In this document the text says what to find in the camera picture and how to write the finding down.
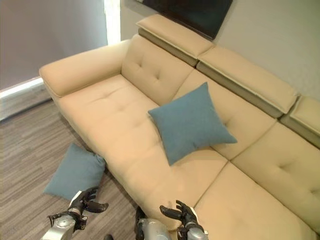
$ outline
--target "floor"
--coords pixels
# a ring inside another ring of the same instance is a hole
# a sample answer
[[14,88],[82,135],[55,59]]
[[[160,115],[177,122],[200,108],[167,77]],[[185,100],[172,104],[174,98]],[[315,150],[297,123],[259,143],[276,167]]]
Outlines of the floor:
[[[70,143],[87,148],[52,101],[0,124],[2,240],[37,240],[50,228],[48,215],[65,211],[68,201],[43,194]],[[108,173],[98,192],[106,212],[88,213],[84,231],[74,240],[133,240],[136,204]]]

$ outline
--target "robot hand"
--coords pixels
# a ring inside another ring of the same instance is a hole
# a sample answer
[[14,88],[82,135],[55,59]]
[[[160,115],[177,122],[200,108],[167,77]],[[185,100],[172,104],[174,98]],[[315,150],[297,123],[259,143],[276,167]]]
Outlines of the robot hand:
[[104,212],[109,204],[108,203],[98,203],[92,201],[96,197],[98,187],[91,187],[86,191],[79,191],[71,200],[68,211],[78,210],[80,215],[86,210],[91,213],[102,213]]
[[160,211],[168,218],[179,220],[182,223],[182,226],[178,228],[178,239],[208,240],[208,233],[204,231],[201,225],[199,225],[195,210],[179,200],[177,200],[176,203],[176,208],[178,210],[161,205]]
[[78,191],[73,197],[67,211],[48,216],[51,227],[55,225],[56,220],[62,216],[70,216],[74,220],[73,232],[76,230],[84,230],[87,224],[87,217],[83,216],[84,210],[91,213],[102,213],[107,210],[108,203],[98,203],[92,201],[96,197],[98,187],[91,187],[86,191]]

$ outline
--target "baseboard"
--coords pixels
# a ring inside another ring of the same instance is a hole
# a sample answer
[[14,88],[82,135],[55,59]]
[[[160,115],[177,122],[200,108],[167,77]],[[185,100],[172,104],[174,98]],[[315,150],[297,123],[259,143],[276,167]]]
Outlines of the baseboard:
[[0,122],[50,100],[51,97],[43,82],[4,96],[0,99]]

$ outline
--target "black tv screen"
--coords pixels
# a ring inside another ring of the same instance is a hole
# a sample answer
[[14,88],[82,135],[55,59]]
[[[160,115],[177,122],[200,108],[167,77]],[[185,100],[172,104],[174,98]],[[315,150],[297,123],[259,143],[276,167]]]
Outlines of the black tv screen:
[[143,0],[142,3],[199,34],[214,39],[232,0]]

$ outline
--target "blue pillow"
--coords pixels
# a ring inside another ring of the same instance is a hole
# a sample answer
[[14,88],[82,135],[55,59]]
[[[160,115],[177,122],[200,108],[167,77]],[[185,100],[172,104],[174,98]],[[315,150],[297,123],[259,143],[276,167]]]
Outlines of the blue pillow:
[[170,166],[199,148],[237,142],[216,113],[207,82],[148,113],[160,132]]
[[99,186],[105,160],[72,143],[44,193],[71,200],[78,191]]

